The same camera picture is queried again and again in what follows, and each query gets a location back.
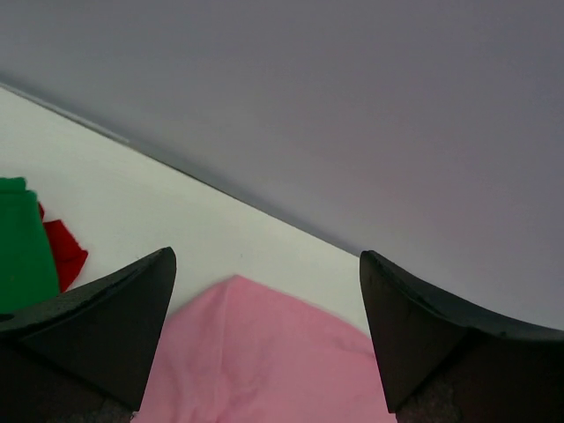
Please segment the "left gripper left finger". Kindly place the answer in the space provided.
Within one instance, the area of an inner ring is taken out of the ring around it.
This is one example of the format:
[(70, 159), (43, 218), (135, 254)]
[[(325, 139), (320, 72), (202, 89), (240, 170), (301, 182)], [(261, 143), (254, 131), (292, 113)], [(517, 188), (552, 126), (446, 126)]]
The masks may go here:
[(159, 249), (54, 298), (1, 314), (4, 411), (139, 409), (174, 289)]

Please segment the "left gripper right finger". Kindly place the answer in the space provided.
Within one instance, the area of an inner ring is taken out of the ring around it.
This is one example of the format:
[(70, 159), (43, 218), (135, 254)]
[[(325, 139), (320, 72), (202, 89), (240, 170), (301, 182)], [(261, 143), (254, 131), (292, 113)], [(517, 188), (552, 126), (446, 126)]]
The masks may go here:
[(360, 287), (392, 414), (561, 414), (563, 333), (495, 313), (374, 251)]

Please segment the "pink t-shirt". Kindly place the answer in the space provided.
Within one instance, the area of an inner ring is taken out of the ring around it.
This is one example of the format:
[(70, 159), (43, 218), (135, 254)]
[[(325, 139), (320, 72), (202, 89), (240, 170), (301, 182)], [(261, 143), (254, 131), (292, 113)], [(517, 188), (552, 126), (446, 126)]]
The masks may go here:
[(361, 331), (242, 277), (171, 315), (138, 422), (391, 422)]

